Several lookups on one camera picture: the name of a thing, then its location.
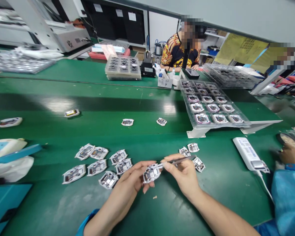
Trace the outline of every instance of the person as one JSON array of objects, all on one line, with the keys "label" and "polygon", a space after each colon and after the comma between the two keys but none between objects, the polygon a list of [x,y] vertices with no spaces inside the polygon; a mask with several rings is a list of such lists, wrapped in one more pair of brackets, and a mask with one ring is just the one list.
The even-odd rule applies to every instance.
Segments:
[{"label": "person", "polygon": [[[182,193],[196,207],[215,235],[258,236],[258,232],[244,219],[227,207],[214,200],[199,186],[196,170],[191,160],[185,160],[176,168],[167,161],[183,158],[181,154],[165,157],[164,168],[176,179]],[[92,212],[80,226],[77,235],[107,236],[112,229],[126,216],[138,191],[143,193],[154,183],[143,185],[142,175],[146,167],[156,161],[141,161],[127,170],[119,179],[109,198],[100,210]]]},{"label": "person", "polygon": [[205,38],[206,27],[195,25],[192,21],[183,21],[181,31],[177,32],[167,41],[161,60],[161,68],[167,71],[180,72],[184,60],[184,51],[187,43],[190,44],[187,68],[198,69],[200,62],[200,40]]},{"label": "person", "polygon": [[[252,227],[239,215],[223,206],[199,186],[196,170],[191,160],[178,164],[168,163],[183,158],[181,154],[165,157],[164,168],[177,181],[187,199],[196,207],[216,236],[295,236],[295,171],[277,170],[274,173],[272,196],[275,204],[275,219]],[[295,147],[285,144],[281,161],[295,164]],[[126,216],[138,191],[146,193],[154,183],[144,185],[142,174],[146,167],[156,161],[141,161],[127,170],[115,185],[108,200],[100,210],[94,210],[81,224],[78,236],[107,236]]]}]

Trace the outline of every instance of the white wall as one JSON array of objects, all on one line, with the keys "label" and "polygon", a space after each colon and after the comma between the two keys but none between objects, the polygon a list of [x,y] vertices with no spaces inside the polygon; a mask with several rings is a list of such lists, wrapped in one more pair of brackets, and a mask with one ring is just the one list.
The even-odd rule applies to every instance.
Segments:
[{"label": "white wall", "polygon": [[167,41],[177,30],[178,19],[149,12],[150,49],[154,52],[155,40]]},{"label": "white wall", "polygon": [[149,11],[188,14],[269,41],[293,43],[295,47],[295,0],[129,0],[129,5],[131,2],[146,5]]}]

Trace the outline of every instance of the wrist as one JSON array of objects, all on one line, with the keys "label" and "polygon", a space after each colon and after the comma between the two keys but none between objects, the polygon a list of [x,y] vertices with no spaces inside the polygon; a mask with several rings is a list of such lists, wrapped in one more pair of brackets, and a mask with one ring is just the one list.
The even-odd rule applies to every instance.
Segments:
[{"label": "wrist", "polygon": [[84,228],[84,235],[100,236],[109,235],[117,223],[110,216],[109,212],[105,210],[104,206],[98,213],[86,224]]},{"label": "wrist", "polygon": [[197,186],[191,192],[186,194],[186,197],[192,204],[195,204],[195,202],[198,201],[202,195],[203,195],[203,190],[200,188],[200,186]]}]

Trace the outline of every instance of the yellow paper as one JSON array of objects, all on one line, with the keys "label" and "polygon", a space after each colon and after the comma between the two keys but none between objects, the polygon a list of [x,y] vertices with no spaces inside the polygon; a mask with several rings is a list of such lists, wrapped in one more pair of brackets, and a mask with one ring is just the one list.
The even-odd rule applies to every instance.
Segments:
[{"label": "yellow paper", "polygon": [[244,64],[252,64],[268,43],[230,33],[215,61],[228,65],[233,59]]},{"label": "yellow paper", "polygon": [[280,60],[280,57],[283,56],[285,51],[287,51],[287,48],[269,47],[261,57],[251,65],[251,68],[260,71],[261,73],[265,73],[265,71],[273,65],[274,61]]},{"label": "yellow paper", "polygon": [[221,50],[217,54],[215,61],[224,65],[228,65],[236,56],[237,51],[243,44],[245,37],[230,33],[225,40]]},{"label": "yellow paper", "polygon": [[267,45],[268,43],[245,37],[234,60],[244,64],[252,64]]}]

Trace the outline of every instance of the white plastic bag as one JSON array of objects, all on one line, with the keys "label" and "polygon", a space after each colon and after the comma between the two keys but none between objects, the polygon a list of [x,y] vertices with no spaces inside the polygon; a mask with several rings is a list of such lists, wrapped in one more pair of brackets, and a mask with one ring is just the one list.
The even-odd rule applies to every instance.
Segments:
[{"label": "white plastic bag", "polygon": [[34,158],[26,156],[9,163],[0,164],[0,178],[5,178],[7,182],[16,182],[28,173],[33,163]]}]

